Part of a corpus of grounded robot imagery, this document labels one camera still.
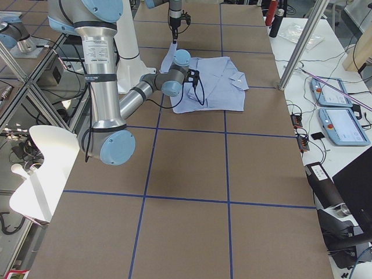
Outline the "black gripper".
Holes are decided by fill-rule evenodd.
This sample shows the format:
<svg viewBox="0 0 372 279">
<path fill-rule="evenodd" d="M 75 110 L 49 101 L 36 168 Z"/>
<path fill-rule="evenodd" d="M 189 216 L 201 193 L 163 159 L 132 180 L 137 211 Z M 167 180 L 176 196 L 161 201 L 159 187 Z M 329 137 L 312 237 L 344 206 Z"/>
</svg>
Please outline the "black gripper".
<svg viewBox="0 0 372 279">
<path fill-rule="evenodd" d="M 172 43 L 178 39 L 178 28 L 181 26 L 181 10 L 169 10 L 169 26 L 172 33 Z"/>
</svg>

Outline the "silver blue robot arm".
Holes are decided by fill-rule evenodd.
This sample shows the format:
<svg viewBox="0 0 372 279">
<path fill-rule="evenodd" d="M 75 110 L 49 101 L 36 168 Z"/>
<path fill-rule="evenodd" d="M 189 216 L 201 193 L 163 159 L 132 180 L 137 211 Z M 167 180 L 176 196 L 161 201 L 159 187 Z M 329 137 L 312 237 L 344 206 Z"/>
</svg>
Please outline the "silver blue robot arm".
<svg viewBox="0 0 372 279">
<path fill-rule="evenodd" d="M 78 136 L 81 149 L 108 165 L 125 163 L 135 151 L 127 119 L 154 92 L 181 92 L 189 52 L 176 50 L 167 73 L 151 73 L 140 58 L 128 1 L 49 1 L 48 20 L 82 40 L 91 114 Z"/>
<path fill-rule="evenodd" d="M 172 34 L 172 43 L 178 40 L 178 28 L 181 26 L 182 18 L 182 1 L 181 0 L 145 0 L 148 9 L 153 9 L 157 6 L 169 4 L 168 8 L 168 26 Z"/>
</svg>

